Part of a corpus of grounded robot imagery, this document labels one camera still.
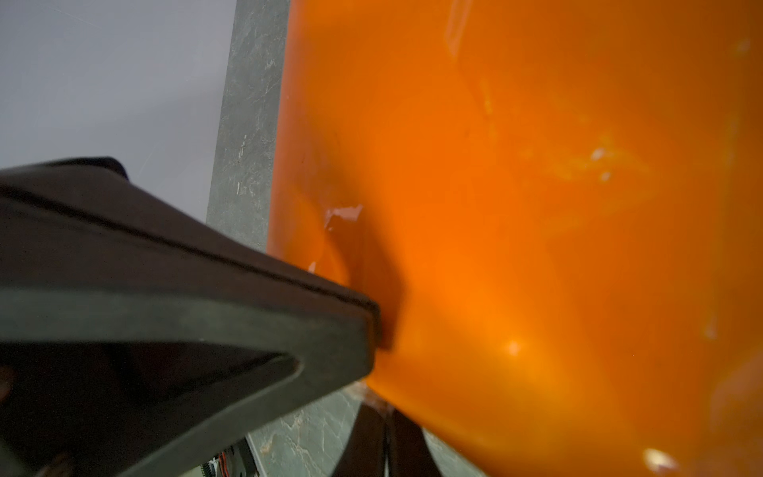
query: peeling sticker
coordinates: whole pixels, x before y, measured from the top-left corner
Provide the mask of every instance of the peeling sticker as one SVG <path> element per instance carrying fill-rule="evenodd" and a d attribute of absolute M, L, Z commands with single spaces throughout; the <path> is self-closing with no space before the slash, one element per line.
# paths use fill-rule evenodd
<path fill-rule="evenodd" d="M 326 212 L 326 224 L 324 225 L 324 228 L 328 227 L 329 221 L 332 217 L 339 217 L 346 221 L 351 222 L 357 222 L 358 217 L 360 217 L 360 212 L 363 210 L 362 205 L 357 205 L 355 207 L 341 207 L 341 208 L 333 208 Z"/>

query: gray marble surface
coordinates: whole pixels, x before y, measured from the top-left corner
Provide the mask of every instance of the gray marble surface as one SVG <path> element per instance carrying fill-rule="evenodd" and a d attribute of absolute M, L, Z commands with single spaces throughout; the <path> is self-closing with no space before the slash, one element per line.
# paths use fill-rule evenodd
<path fill-rule="evenodd" d="M 264 251 L 281 90 L 287 0 L 239 0 L 214 159 L 207 223 Z M 340 390 L 250 433 L 266 477 L 331 475 L 360 402 Z M 445 477 L 484 475 L 433 435 Z"/>
<path fill-rule="evenodd" d="M 346 388 L 252 431 L 263 477 L 331 475 L 359 407 L 356 393 Z M 424 437 L 443 477 L 485 475 L 430 432 Z"/>

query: white mark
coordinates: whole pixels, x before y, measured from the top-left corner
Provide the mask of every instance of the white mark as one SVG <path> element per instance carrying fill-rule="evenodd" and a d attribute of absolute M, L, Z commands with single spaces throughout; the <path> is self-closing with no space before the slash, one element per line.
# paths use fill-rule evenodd
<path fill-rule="evenodd" d="M 506 345 L 506 352 L 511 356 L 518 356 L 521 350 L 522 345 L 514 340 L 510 341 L 509 344 Z"/>
<path fill-rule="evenodd" d="M 704 335 L 708 340 L 718 338 L 718 317 L 714 314 L 705 325 Z"/>
<path fill-rule="evenodd" d="M 485 97 L 485 100 L 483 101 L 482 107 L 485 110 L 485 114 L 487 116 L 493 115 L 493 101 L 490 100 L 490 89 L 488 88 L 488 82 L 485 81 L 483 78 L 479 82 L 480 88 L 482 89 L 482 95 Z"/>
<path fill-rule="evenodd" d="M 644 450 L 644 464 L 646 468 L 655 474 L 662 473 L 665 470 L 673 471 L 678 469 L 678 462 L 668 454 L 657 449 Z"/>
<path fill-rule="evenodd" d="M 259 447 L 259 451 L 262 454 L 270 453 L 271 450 L 273 450 L 273 438 L 275 437 L 275 434 L 270 436 L 270 439 L 268 442 L 264 443 L 262 446 Z"/>
<path fill-rule="evenodd" d="M 739 43 L 736 44 L 736 47 L 734 48 L 734 54 L 736 56 L 744 56 L 750 51 L 750 39 L 745 38 L 744 40 L 739 41 Z"/>
<path fill-rule="evenodd" d="M 464 36 L 466 21 L 472 10 L 472 0 L 452 0 L 450 2 L 450 15 L 445 27 L 445 45 L 448 46 L 450 56 L 455 60 L 459 55 L 461 38 Z"/>
<path fill-rule="evenodd" d="M 329 225 L 329 221 L 332 217 L 338 217 L 342 218 L 346 221 L 356 222 L 358 221 L 358 217 L 360 216 L 360 211 L 363 210 L 362 205 L 357 205 L 355 207 L 340 207 L 340 208 L 333 208 L 328 211 L 326 211 L 326 223 L 324 224 L 324 228 L 327 228 Z"/>
<path fill-rule="evenodd" d="M 246 147 L 246 134 L 243 135 L 243 142 L 241 143 L 241 148 L 239 149 L 239 160 L 243 157 L 243 148 Z"/>
<path fill-rule="evenodd" d="M 605 153 L 607 153 L 607 150 L 605 150 L 603 147 L 598 147 L 594 152 L 591 153 L 591 160 L 598 161 L 604 157 Z"/>
<path fill-rule="evenodd" d="M 302 428 L 302 424 L 304 423 L 304 410 L 299 411 L 299 413 L 294 417 L 294 422 L 291 423 L 291 426 L 288 425 L 288 423 L 286 422 L 286 420 L 284 420 L 283 417 L 281 418 L 281 422 L 283 422 L 284 425 L 288 427 L 289 430 L 296 429 L 297 432 L 299 432 L 299 430 Z"/>

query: black plastic part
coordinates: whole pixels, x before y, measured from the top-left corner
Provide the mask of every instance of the black plastic part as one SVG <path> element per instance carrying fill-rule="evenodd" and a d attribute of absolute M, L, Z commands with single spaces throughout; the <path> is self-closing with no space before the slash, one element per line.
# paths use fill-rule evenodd
<path fill-rule="evenodd" d="M 179 475 L 370 372 L 373 301 L 227 239 L 111 161 L 0 173 L 8 477 L 61 453 L 79 477 Z"/>
<path fill-rule="evenodd" d="M 230 477 L 257 477 L 257 464 L 246 439 L 239 440 L 230 447 Z"/>
<path fill-rule="evenodd" d="M 384 477 L 387 423 L 374 408 L 361 404 L 347 445 L 332 477 Z"/>
<path fill-rule="evenodd" d="M 442 477 L 421 427 L 398 410 L 387 422 L 389 477 Z"/>
<path fill-rule="evenodd" d="M 442 477 L 418 424 L 398 410 L 381 414 L 361 404 L 331 477 Z"/>
<path fill-rule="evenodd" d="M 201 464 L 201 474 L 204 477 L 214 477 L 215 472 L 214 472 L 214 469 L 212 468 L 212 464 L 210 464 L 209 462 L 204 462 L 203 464 Z"/>

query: red wire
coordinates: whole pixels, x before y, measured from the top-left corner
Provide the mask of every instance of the red wire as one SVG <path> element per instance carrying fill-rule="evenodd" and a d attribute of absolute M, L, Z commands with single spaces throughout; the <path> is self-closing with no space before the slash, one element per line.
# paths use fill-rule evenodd
<path fill-rule="evenodd" d="M 225 451 L 220 453 L 220 471 L 223 473 L 223 477 L 230 477 L 228 472 L 228 461 L 225 457 Z"/>

